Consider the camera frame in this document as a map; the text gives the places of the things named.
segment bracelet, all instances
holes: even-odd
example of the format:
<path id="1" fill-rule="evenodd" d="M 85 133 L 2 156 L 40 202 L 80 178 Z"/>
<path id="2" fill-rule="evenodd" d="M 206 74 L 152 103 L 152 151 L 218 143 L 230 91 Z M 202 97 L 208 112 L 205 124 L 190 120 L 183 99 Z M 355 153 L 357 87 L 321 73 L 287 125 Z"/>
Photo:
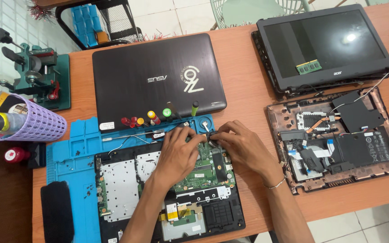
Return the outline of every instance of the bracelet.
<path id="1" fill-rule="evenodd" d="M 283 180 L 282 180 L 280 183 L 278 183 L 276 186 L 268 187 L 268 188 L 269 188 L 269 189 L 277 188 L 280 184 L 282 184 L 282 183 L 284 182 L 284 180 L 286 180 L 286 175 L 284 176 Z"/>

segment blue silicone repair mat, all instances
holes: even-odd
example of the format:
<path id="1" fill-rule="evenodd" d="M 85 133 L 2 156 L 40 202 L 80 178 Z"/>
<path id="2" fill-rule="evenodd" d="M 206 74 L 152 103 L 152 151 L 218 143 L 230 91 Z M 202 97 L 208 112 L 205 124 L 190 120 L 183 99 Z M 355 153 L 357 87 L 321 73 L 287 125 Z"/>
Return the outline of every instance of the blue silicone repair mat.
<path id="1" fill-rule="evenodd" d="M 111 151 L 125 140 L 122 138 L 102 142 L 103 138 L 135 135 L 159 129 L 167 132 L 182 122 L 189 122 L 190 127 L 197 133 L 205 133 L 207 131 L 202 125 L 204 121 L 208 122 L 208 129 L 214 131 L 213 118 L 210 114 L 174 120 L 171 123 L 162 122 L 160 125 L 148 128 L 131 128 L 105 134 L 100 133 L 96 117 L 72 122 L 70 140 L 59 141 L 47 146 L 46 182 L 49 184 L 54 181 L 67 181 L 73 211 L 73 242 L 101 242 L 93 156 L 96 153 Z M 146 138 L 146 135 L 139 137 L 147 142 L 153 141 L 151 138 Z M 121 148 L 144 144 L 142 140 L 130 137 Z"/>

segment white wire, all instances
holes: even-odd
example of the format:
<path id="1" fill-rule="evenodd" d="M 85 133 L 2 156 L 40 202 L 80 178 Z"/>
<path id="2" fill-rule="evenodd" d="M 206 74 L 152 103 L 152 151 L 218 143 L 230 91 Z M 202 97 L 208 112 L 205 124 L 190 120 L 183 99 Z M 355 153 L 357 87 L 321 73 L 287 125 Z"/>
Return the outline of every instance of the white wire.
<path id="1" fill-rule="evenodd" d="M 144 141 L 145 143 L 150 144 L 149 142 L 147 142 L 147 141 L 143 140 L 142 138 L 140 138 L 140 137 L 138 137 L 138 136 L 135 136 L 135 135 L 130 135 L 129 137 L 127 137 L 127 139 L 129 139 L 130 137 L 136 137 L 136 138 L 138 138 L 138 139 Z M 124 140 L 124 142 L 122 142 L 122 144 L 121 144 L 119 147 L 114 148 L 114 149 L 112 149 L 111 151 L 109 151 L 108 156 L 111 154 L 112 151 L 117 150 L 117 149 L 119 149 L 120 147 L 122 147 L 122 145 L 127 141 L 127 139 Z"/>
<path id="2" fill-rule="evenodd" d="M 365 95 L 359 97 L 358 99 L 356 99 L 356 100 L 354 100 L 354 101 L 352 101 L 352 102 L 350 102 L 350 103 L 341 104 L 341 105 L 337 106 L 336 108 L 332 109 L 331 111 L 329 111 L 328 113 L 331 113 L 332 111 L 334 111 L 335 109 L 339 108 L 340 106 L 347 105 L 347 104 L 351 104 L 351 103 L 353 103 L 353 102 L 359 100 L 360 98 L 365 97 L 365 96 L 368 95 L 374 88 L 376 88 L 376 87 L 382 82 L 382 80 L 384 80 L 385 77 L 388 76 L 388 75 L 389 75 L 389 72 L 388 72 L 384 77 L 382 77 L 381 80 L 380 80 L 377 84 L 375 84 L 375 86 L 373 86 Z"/>

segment hand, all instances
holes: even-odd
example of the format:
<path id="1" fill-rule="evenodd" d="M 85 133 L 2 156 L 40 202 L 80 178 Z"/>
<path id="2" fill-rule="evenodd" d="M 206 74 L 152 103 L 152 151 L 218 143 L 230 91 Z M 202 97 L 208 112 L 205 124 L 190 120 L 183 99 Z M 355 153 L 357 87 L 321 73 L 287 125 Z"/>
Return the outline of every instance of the hand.
<path id="1" fill-rule="evenodd" d="M 187 135 L 192 139 L 185 142 Z M 183 180 L 195 167 L 200 142 L 207 142 L 205 136 L 189 128 L 175 128 L 165 135 L 159 162 L 152 176 L 166 189 Z"/>
<path id="2" fill-rule="evenodd" d="M 211 136 L 227 150 L 233 162 L 243 164 L 259 173 L 264 184 L 273 187 L 283 180 L 283 170 L 271 155 L 259 136 L 246 128 L 240 121 L 228 121 Z"/>

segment red cap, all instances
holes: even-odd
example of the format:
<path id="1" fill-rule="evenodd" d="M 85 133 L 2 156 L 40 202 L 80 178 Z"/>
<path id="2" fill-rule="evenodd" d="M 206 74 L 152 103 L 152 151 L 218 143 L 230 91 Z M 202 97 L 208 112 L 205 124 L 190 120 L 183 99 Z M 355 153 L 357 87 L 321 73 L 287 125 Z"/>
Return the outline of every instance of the red cap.
<path id="1" fill-rule="evenodd" d="M 4 155 L 4 159 L 7 163 L 19 163 L 22 160 L 26 160 L 30 157 L 31 153 L 23 150 L 20 147 L 12 147 Z"/>

